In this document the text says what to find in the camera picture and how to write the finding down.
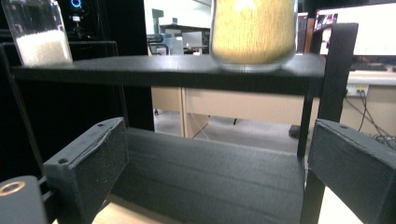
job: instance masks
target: black shelf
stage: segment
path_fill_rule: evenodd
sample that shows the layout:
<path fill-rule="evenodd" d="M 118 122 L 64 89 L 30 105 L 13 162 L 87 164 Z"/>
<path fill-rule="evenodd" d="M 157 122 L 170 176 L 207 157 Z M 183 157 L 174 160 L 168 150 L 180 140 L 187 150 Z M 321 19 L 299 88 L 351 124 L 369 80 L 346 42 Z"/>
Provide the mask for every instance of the black shelf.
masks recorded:
<path fill-rule="evenodd" d="M 35 68 L 13 67 L 19 80 L 125 86 L 167 86 L 319 96 L 325 62 L 314 54 L 296 55 L 266 73 L 227 72 L 210 56 L 128 56 Z"/>

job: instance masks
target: blue light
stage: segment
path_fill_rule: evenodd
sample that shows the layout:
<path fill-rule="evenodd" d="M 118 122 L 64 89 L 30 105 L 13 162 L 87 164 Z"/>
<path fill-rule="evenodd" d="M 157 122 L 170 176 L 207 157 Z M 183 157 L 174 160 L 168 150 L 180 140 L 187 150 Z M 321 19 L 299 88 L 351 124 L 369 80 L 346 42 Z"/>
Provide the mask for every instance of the blue light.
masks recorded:
<path fill-rule="evenodd" d="M 80 0 L 71 0 L 71 4 L 73 7 L 81 7 L 81 1 Z"/>

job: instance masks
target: copper-colored ring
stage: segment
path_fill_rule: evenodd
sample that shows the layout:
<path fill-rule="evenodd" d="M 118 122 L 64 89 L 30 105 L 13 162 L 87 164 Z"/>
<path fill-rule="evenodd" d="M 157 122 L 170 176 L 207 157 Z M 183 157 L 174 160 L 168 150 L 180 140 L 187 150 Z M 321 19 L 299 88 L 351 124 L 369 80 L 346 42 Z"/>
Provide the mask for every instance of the copper-colored ring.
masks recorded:
<path fill-rule="evenodd" d="M 17 185 L 17 187 L 15 189 L 5 191 L 6 188 L 9 188 L 9 187 L 11 187 L 13 185 Z M 23 189 L 25 185 L 26 184 L 25 184 L 24 181 L 15 181 L 15 182 L 6 184 L 6 185 L 4 185 L 3 187 L 0 188 L 0 197 L 7 196 L 9 194 L 13 194 L 13 193 L 19 191 L 20 189 Z"/>

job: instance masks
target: white wall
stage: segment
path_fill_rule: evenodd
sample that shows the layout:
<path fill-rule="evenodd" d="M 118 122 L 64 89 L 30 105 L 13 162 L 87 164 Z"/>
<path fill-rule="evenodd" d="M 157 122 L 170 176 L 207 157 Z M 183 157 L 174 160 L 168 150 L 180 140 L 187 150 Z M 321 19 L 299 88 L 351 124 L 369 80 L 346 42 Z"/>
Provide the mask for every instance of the white wall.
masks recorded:
<path fill-rule="evenodd" d="M 146 31 L 154 34 L 152 9 L 163 11 L 165 17 L 177 18 L 178 25 L 210 28 L 211 7 L 192 0 L 145 0 Z"/>

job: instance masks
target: keyboard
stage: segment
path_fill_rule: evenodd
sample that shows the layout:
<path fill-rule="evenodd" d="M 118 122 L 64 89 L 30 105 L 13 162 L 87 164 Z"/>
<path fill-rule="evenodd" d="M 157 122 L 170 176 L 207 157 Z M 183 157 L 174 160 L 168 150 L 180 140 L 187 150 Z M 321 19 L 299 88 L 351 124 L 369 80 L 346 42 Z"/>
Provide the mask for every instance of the keyboard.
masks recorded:
<path fill-rule="evenodd" d="M 388 71 L 387 67 L 382 63 L 353 63 L 350 66 L 350 71 Z"/>

